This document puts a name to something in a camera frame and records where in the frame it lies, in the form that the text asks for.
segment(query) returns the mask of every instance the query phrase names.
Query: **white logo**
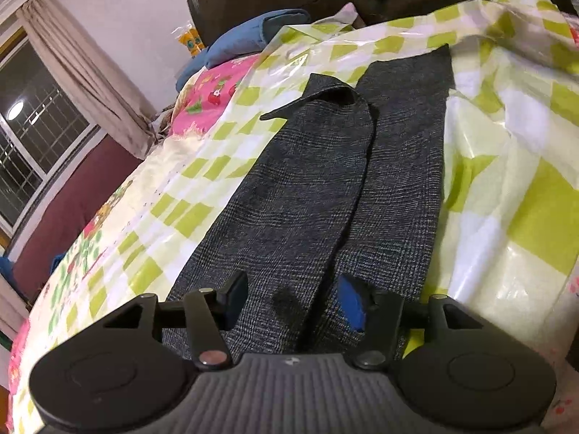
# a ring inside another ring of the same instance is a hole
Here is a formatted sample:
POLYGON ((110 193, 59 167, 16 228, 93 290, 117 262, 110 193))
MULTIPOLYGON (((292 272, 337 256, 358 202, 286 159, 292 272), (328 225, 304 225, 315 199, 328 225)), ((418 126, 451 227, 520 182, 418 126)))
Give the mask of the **white logo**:
POLYGON ((289 366, 293 367, 296 364, 299 364, 299 359, 297 357, 290 357, 284 360, 284 364, 288 364, 289 366))

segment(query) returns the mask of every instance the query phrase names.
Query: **blue pillow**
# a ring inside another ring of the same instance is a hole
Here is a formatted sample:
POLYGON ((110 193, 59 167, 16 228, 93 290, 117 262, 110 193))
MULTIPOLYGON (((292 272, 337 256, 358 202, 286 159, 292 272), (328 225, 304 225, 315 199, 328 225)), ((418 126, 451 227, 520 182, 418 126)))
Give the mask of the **blue pillow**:
POLYGON ((245 21, 228 30, 210 46, 206 67, 211 69, 240 55, 261 52, 283 26, 308 24, 310 21, 305 9, 279 9, 245 21))
POLYGON ((207 49, 203 49, 200 54, 197 54, 189 61, 189 63, 186 65, 186 67, 179 75, 179 78, 177 79, 177 84, 175 85, 177 92, 181 92, 183 86, 185 86, 185 84, 189 81, 189 79, 193 75, 195 75, 195 73, 197 73, 199 70, 203 68, 206 61, 207 61, 207 49))

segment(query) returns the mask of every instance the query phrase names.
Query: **ribbed plastic surface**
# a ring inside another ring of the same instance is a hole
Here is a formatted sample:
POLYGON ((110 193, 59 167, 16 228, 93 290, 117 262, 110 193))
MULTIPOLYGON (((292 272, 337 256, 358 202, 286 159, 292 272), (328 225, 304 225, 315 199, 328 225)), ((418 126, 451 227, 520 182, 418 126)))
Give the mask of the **ribbed plastic surface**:
MULTIPOLYGON (((199 376, 171 413, 130 432, 464 434, 422 418, 385 375, 355 370, 337 354, 244 355, 231 370, 199 376)), ((541 433, 528 427, 518 434, 541 433)))

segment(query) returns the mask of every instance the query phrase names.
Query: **window pane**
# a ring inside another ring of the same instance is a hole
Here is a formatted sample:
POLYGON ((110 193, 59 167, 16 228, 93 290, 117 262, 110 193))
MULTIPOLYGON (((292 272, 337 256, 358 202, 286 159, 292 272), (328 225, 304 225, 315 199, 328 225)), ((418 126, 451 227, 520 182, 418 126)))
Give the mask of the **window pane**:
POLYGON ((0 112, 45 172, 89 126, 29 43, 0 70, 0 112), (22 111, 10 115, 19 102, 22 111))
POLYGON ((1 130, 0 165, 0 213, 14 226, 42 181, 1 130))

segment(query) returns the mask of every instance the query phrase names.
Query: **curtain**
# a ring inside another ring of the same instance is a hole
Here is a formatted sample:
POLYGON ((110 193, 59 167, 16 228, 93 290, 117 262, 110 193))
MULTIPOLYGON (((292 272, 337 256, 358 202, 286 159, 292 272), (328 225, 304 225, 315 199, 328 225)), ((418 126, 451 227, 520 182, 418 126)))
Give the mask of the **curtain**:
POLYGON ((27 318, 26 305, 4 277, 0 276, 0 331, 14 340, 27 318))
POLYGON ((137 158, 155 138, 143 95, 52 0, 28 0, 16 15, 48 71, 86 120, 137 158))

